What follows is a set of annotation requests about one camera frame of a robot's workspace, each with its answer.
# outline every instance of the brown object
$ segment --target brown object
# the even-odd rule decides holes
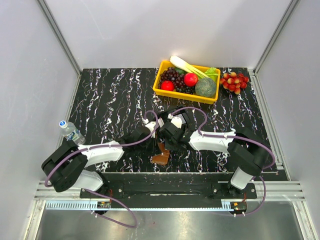
[[[161,142],[158,142],[158,147],[161,150],[161,154],[155,155],[151,158],[153,164],[166,165],[170,156],[170,151],[165,149],[165,145]]]

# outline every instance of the plastic bottle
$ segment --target plastic bottle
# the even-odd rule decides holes
[[[86,142],[86,139],[76,126],[72,122],[61,121],[59,123],[60,134],[66,138],[67,141],[72,140],[77,145],[83,145]]]

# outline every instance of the table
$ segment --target table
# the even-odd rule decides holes
[[[246,68],[220,68],[221,73],[236,72],[250,77]],[[214,104],[204,104],[176,98],[158,96],[152,90],[157,68],[91,68],[84,69],[73,102],[70,122],[84,134],[86,144],[107,143],[143,125],[147,110],[160,112],[169,106],[192,106],[207,113],[208,123],[203,127],[209,132],[229,132],[236,127],[250,128],[269,145],[264,121],[253,86],[240,95],[219,90]],[[199,126],[204,117],[193,111]],[[166,166],[151,163],[151,155],[143,152],[118,161],[97,164],[100,172],[228,172],[227,154],[213,151],[176,151]],[[276,172],[274,165],[265,172]]]

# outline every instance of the yellow plastic tray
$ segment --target yellow plastic tray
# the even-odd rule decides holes
[[[206,66],[196,66],[192,65],[196,69],[199,69],[201,72],[205,72],[206,70],[209,69],[209,67]],[[198,96],[195,94],[187,94],[187,93],[181,93],[181,92],[176,92],[174,91],[167,91],[167,90],[162,90],[158,89],[158,83],[160,80],[160,74],[162,74],[165,70],[167,70],[170,67],[174,67],[174,65],[170,61],[162,61],[158,74],[156,75],[154,84],[153,84],[153,91],[155,91],[155,94],[160,95],[160,96],[166,96],[166,97],[171,97],[171,98],[176,98],[176,99],[184,99],[184,100],[189,100],[189,101],[194,101],[194,102],[199,102],[199,103],[205,103],[205,104],[213,104],[214,102],[217,101],[218,99],[218,93],[219,93],[219,82],[220,82],[220,70],[216,69],[216,73],[218,74],[217,79],[216,79],[216,93],[214,97],[204,97],[204,96]]]

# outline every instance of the metal floor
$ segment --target metal floor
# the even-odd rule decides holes
[[[250,202],[255,208],[256,202]],[[139,211],[137,229],[119,226],[87,211],[45,210],[37,240],[301,240],[294,207],[266,202],[257,213],[233,218],[227,212]],[[125,211],[108,217],[132,224]]]

